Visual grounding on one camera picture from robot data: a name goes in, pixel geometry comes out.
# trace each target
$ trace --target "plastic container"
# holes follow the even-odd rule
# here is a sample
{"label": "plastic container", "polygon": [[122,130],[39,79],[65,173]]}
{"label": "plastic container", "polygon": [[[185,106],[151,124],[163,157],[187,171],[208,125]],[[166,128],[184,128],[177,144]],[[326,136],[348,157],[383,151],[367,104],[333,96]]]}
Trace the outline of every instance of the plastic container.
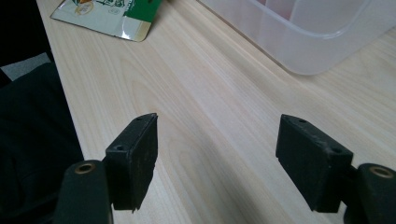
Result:
{"label": "plastic container", "polygon": [[287,70],[327,71],[396,25],[396,0],[200,0]]}

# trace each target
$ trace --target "wooden table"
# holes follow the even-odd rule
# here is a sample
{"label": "wooden table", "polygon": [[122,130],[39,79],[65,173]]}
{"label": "wooden table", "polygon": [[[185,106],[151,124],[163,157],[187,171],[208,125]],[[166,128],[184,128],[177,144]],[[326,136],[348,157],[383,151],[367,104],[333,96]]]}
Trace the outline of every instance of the wooden table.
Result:
{"label": "wooden table", "polygon": [[309,210],[278,162],[281,114],[396,169],[396,29],[311,77],[289,74],[194,0],[164,0],[140,43],[50,18],[37,0],[85,159],[159,115],[159,157],[137,212],[115,223],[343,223]]}

